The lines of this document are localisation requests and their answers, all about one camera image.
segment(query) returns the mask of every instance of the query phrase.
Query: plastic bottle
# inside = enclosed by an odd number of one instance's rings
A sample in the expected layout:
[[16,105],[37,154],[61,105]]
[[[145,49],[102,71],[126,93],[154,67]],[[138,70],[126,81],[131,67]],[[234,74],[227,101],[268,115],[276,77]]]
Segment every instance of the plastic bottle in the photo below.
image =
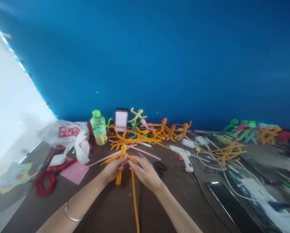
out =
[[105,118],[100,115],[99,110],[92,112],[91,126],[93,129],[96,144],[99,146],[105,145],[107,142]]

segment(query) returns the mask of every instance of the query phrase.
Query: white glue gun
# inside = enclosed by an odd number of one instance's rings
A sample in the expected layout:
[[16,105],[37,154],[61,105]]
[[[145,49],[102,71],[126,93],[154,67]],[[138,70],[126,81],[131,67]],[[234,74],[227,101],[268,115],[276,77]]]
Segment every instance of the white glue gun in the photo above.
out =
[[184,161],[185,163],[186,172],[193,172],[193,167],[188,158],[191,155],[190,152],[176,146],[169,146],[169,147],[171,151],[174,151],[180,155],[180,160]]

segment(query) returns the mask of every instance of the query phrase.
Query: white plastic bag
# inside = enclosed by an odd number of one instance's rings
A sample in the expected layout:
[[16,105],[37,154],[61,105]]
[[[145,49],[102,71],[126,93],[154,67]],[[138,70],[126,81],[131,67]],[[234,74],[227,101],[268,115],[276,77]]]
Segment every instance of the white plastic bag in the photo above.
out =
[[38,130],[37,136],[53,148],[62,149],[66,147],[65,153],[75,146],[78,162],[85,164],[90,161],[88,159],[90,150],[89,130],[86,122],[58,120]]

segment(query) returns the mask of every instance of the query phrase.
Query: hand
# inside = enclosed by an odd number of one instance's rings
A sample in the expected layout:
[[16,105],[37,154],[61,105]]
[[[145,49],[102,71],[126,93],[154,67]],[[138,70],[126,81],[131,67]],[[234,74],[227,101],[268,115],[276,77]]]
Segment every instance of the hand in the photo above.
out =
[[139,162],[139,164],[143,167],[141,168],[136,163],[128,160],[129,165],[134,169],[134,172],[140,181],[154,193],[160,190],[164,183],[159,178],[153,166],[144,158],[140,158],[138,156],[132,156],[132,158]]
[[125,165],[127,164],[127,159],[128,156],[126,155],[121,159],[113,160],[104,168],[100,175],[106,184],[117,177],[117,170],[124,170]]

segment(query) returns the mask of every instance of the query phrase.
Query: silver bangle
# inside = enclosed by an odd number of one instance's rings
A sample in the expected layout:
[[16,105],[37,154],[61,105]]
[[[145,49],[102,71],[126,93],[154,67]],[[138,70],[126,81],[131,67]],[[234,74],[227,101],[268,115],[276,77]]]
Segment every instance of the silver bangle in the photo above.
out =
[[83,217],[82,217],[81,219],[75,219],[75,218],[69,216],[69,214],[68,214],[68,212],[67,212],[68,202],[69,202],[69,200],[68,200],[68,201],[66,202],[66,204],[65,204],[65,212],[66,212],[67,217],[68,217],[70,220],[73,220],[73,221],[75,221],[75,222],[80,222],[80,221],[83,219]]

